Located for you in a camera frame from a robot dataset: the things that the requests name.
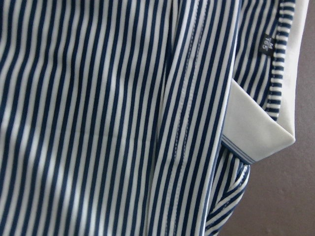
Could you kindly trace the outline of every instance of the seam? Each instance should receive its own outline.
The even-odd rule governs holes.
[[[265,111],[267,114],[275,121],[277,121],[280,113],[281,107],[281,96],[282,96],[282,83],[283,83],[283,73],[284,73],[284,59],[286,53],[286,45],[288,41],[288,35],[290,33],[290,28],[292,25],[292,19],[288,19],[285,17],[284,8],[287,5],[292,4],[293,10],[287,10],[286,15],[292,16],[294,15],[294,8],[295,8],[295,0],[280,0],[279,2],[279,20],[277,25],[277,32],[276,32],[276,43],[275,43],[275,51],[272,58],[272,69],[271,69],[271,78],[270,78],[270,86],[268,90],[267,96],[267,105]],[[281,33],[287,33],[287,36],[281,36]],[[277,108],[272,107],[273,101],[278,101]]]
[[[199,8],[199,0],[197,1],[197,11],[198,11],[198,8]],[[196,14],[196,17],[195,17],[195,20],[194,20],[194,23],[193,23],[193,27],[192,27],[192,32],[191,32],[191,37],[190,37],[190,42],[189,42],[189,51],[188,51],[188,57],[187,57],[187,60],[185,62],[185,70],[184,70],[184,82],[187,82],[187,80],[189,78],[186,78],[186,75],[187,75],[187,69],[188,69],[188,64],[189,64],[189,59],[190,59],[190,56],[191,56],[191,49],[192,49],[192,44],[193,44],[193,38],[194,38],[194,35],[195,35],[195,26],[196,26],[196,21],[197,21],[197,14]],[[179,104],[179,107],[180,107],[180,112],[178,114],[179,118],[181,117],[181,114],[182,114],[182,111],[183,111],[183,104],[184,104],[184,97],[185,97],[185,93],[184,93],[184,90],[183,89],[181,91],[181,97],[180,97],[180,104]],[[176,159],[176,156],[177,156],[177,147],[178,147],[178,135],[179,135],[179,128],[180,128],[180,123],[178,124],[177,126],[177,130],[176,130],[176,138],[175,138],[175,147],[174,147],[174,160]],[[169,190],[167,190],[167,195],[166,195],[166,202],[167,204],[170,204],[170,193],[169,193]],[[168,219],[168,210],[167,211],[167,214],[166,214],[166,225],[165,225],[165,235],[167,235],[167,230],[168,230],[168,225],[167,225],[167,219]]]
[[[197,10],[199,9],[199,0],[197,2]],[[208,7],[208,2],[206,2],[206,6],[204,8],[204,12],[203,12],[203,21],[202,21],[202,25],[201,25],[201,32],[200,32],[200,35],[199,35],[199,39],[198,39],[198,44],[197,44],[197,51],[196,51],[196,60],[195,60],[195,65],[198,61],[198,56],[199,56],[199,50],[200,50],[200,45],[201,45],[201,40],[202,40],[202,35],[203,35],[203,31],[204,31],[204,25],[205,25],[205,21],[206,21],[206,9]],[[195,82],[196,82],[196,77],[195,77],[195,74],[196,74],[196,70],[195,70],[195,65],[194,65],[194,70],[193,70],[193,76],[192,76],[192,85],[195,86]],[[189,114],[190,114],[190,110],[191,110],[191,103],[192,103],[192,98],[193,98],[193,94],[194,94],[194,90],[192,90],[190,93],[189,93],[189,100],[188,100],[188,117],[187,117],[187,125],[186,125],[186,128],[185,128],[185,137],[184,137],[184,147],[183,147],[183,159],[182,159],[182,162],[181,162],[181,169],[180,169],[180,173],[179,173],[179,181],[180,179],[182,179],[182,175],[183,175],[183,171],[184,171],[184,159],[185,159],[185,153],[186,153],[186,145],[187,145],[187,136],[188,136],[188,126],[189,126]],[[177,221],[177,209],[178,209],[178,199],[179,199],[179,191],[180,191],[180,187],[177,186],[176,188],[176,191],[175,191],[175,222],[174,222],[174,231],[173,231],[173,235],[176,235],[176,221]]]

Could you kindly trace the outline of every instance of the pinstripe fabric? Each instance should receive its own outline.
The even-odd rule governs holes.
[[[242,63],[251,33],[277,26],[282,50],[277,19],[273,1],[0,1],[0,235],[217,234],[250,171],[220,146],[230,81],[266,106],[271,59]]]

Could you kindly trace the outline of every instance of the gray background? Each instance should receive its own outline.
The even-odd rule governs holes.
[[[296,143],[252,165],[250,180],[220,236],[315,236],[315,1],[298,65]]]

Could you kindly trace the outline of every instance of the navy and white stripe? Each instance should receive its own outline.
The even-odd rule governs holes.
[[[295,0],[243,0],[233,78],[277,120],[280,112],[285,49]],[[273,57],[258,51],[264,34],[275,38]]]
[[[270,1],[0,1],[0,235],[216,234],[250,170],[221,146],[233,67],[268,87],[270,59],[241,65],[260,15],[276,29]]]

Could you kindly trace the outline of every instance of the small black label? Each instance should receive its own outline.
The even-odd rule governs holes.
[[[264,34],[260,46],[259,46],[259,51],[263,54],[266,54],[270,57],[273,56],[275,49],[275,39],[272,38],[270,35]]]

